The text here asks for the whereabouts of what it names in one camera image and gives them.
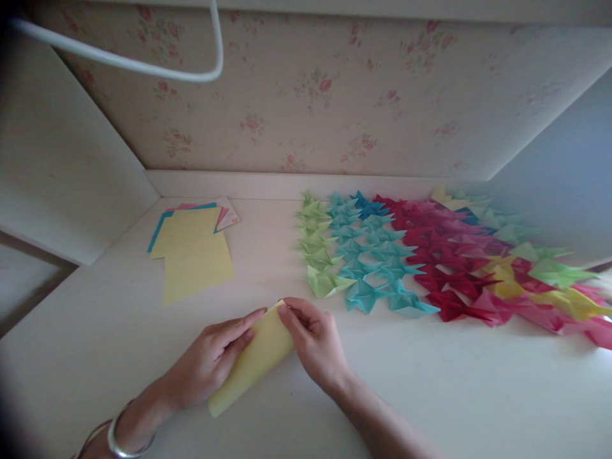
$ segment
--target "white cable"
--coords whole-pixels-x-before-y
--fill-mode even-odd
[[[148,75],[153,75],[154,77],[168,78],[170,80],[181,80],[192,83],[208,83],[219,78],[219,75],[221,75],[221,71],[223,70],[223,40],[221,38],[221,25],[219,23],[217,0],[210,0],[210,16],[212,17],[212,29],[215,34],[215,44],[217,47],[217,62],[215,68],[207,73],[189,73],[135,61],[134,59],[130,59],[128,57],[119,56],[108,51],[102,51],[99,48],[86,45],[85,43],[65,37],[61,34],[52,32],[22,19],[12,18],[11,23],[17,30],[25,33],[26,35],[36,38],[37,40],[44,41],[55,48],[68,51],[73,54],[78,54],[79,56],[92,59],[93,61],[102,62],[103,64],[112,65],[126,70],[146,73]]]

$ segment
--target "white table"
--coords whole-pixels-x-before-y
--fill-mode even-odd
[[[163,262],[146,248],[161,212],[184,201],[202,202],[157,202],[0,341],[11,407],[46,457],[73,454],[206,325],[283,296],[316,301],[291,250],[301,203],[234,200],[242,221],[226,236],[235,279],[162,307]],[[449,457],[609,458],[612,352],[586,338],[558,338],[519,317],[489,329],[408,319],[386,300],[370,316],[348,314],[343,296],[317,303],[335,314],[355,371]],[[220,418],[206,405],[179,415],[147,457],[366,456],[292,354]]]

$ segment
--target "left hand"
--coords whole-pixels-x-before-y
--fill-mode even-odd
[[[240,319],[206,327],[160,378],[167,403],[180,411],[198,405],[214,394],[227,379],[240,353],[255,336],[251,326],[267,310],[258,309]]]

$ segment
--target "floral wallpaper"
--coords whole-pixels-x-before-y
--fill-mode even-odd
[[[206,71],[207,9],[44,3],[121,55]],[[62,53],[147,168],[487,180],[612,65],[612,29],[222,11],[223,73],[160,80]]]

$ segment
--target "forearm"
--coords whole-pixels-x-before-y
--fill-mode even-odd
[[[439,459],[410,424],[355,375],[340,378],[328,395],[361,435],[375,459]]]
[[[157,380],[130,403],[115,428],[115,438],[121,450],[127,453],[141,450],[157,429],[175,414],[164,394],[163,382]],[[107,435],[108,427],[90,441],[81,458],[114,459],[108,448]]]

